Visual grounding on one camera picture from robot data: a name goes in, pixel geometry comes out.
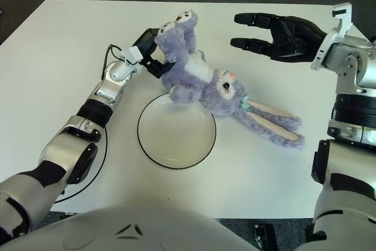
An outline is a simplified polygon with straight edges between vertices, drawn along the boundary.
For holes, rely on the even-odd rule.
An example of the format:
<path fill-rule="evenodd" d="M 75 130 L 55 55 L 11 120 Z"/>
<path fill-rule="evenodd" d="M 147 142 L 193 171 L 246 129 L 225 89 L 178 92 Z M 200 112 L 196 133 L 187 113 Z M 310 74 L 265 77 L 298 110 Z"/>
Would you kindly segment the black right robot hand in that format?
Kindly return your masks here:
<path fill-rule="evenodd" d="M 270 43 L 255 38 L 233 38 L 231 46 L 268 56 L 279 62 L 312 62 L 327 36 L 316 24 L 295 16 L 240 13 L 234 16 L 234 22 L 268 29 L 273 41 Z"/>

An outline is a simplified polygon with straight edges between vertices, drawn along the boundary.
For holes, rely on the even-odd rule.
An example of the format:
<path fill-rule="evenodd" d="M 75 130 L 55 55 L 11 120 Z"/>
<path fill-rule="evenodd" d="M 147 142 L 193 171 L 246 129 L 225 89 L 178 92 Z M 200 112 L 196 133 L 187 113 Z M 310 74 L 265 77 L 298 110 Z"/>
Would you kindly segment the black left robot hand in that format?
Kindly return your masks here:
<path fill-rule="evenodd" d="M 133 46 L 138 47 L 143 56 L 143 59 L 139 64 L 144 66 L 155 78 L 160 79 L 162 75 L 174 67 L 174 62 L 161 63 L 152 58 L 152 54 L 157 47 L 155 37 L 157 36 L 158 31 L 158 28 L 148 28 L 141 34 Z"/>

